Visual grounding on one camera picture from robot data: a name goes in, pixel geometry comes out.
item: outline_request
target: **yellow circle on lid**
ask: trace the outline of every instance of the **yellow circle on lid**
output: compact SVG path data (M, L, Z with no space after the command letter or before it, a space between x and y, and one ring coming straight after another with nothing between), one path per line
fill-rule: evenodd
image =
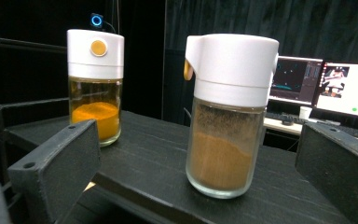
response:
M107 47L104 44L104 42L101 40L94 40L91 43L91 52L95 56L104 56L104 54L106 53L106 50L107 50Z

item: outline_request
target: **jar base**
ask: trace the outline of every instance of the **jar base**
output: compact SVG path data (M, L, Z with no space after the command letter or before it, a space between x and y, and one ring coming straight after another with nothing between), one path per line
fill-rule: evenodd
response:
M202 186L197 180L195 180L188 172L186 172L187 179L190 182L190 184L199 192L217 199L231 199L235 197L241 196L243 193L246 192L246 190L250 187L250 185L247 185L240 189L234 189L234 190L220 190L220 189L210 189Z
M118 129L118 132L115 136L100 141L100 147L107 147L112 143L116 142L116 140L118 140L118 138L120 137L120 134L121 134L121 129Z

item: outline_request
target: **spice jar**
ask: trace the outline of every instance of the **spice jar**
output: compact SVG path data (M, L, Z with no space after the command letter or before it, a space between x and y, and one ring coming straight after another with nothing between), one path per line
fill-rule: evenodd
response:
M200 192L228 199L250 188L276 40L251 35L189 36L185 79L196 73L186 174Z
M124 37L68 30L70 122L96 119L100 146L120 136Z

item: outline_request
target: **white lid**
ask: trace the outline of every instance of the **white lid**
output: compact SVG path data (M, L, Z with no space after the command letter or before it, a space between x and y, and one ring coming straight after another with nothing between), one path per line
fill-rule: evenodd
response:
M124 37L90 30L68 30L70 77L123 78Z
M252 35L189 36L186 60L196 73L194 96L222 105L265 106L279 42Z

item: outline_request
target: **computer monitor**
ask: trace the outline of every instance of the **computer monitor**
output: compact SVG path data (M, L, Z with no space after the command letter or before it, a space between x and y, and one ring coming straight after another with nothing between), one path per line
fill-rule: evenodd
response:
M324 63L315 107L358 116L358 64Z
M312 106L322 65L322 59L279 56L269 99Z

